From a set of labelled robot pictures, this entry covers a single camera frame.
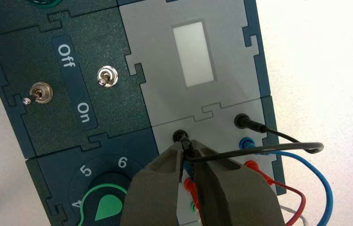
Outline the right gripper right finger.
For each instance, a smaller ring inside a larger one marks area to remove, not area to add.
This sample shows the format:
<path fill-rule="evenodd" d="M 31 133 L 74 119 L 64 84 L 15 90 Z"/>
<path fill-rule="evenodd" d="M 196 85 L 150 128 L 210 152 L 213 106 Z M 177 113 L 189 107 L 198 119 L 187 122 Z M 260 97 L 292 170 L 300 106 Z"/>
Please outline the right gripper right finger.
<path fill-rule="evenodd" d="M 203 226 L 283 226 L 275 192 L 254 170 L 232 159 L 194 164 Z"/>

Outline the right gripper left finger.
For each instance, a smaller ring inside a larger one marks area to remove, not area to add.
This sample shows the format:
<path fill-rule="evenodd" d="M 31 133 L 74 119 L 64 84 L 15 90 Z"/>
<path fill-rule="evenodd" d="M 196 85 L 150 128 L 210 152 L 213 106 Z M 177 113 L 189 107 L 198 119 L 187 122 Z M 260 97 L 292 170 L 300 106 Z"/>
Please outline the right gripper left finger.
<path fill-rule="evenodd" d="M 175 226 L 183 151 L 168 149 L 132 179 L 123 209 L 122 226 Z"/>

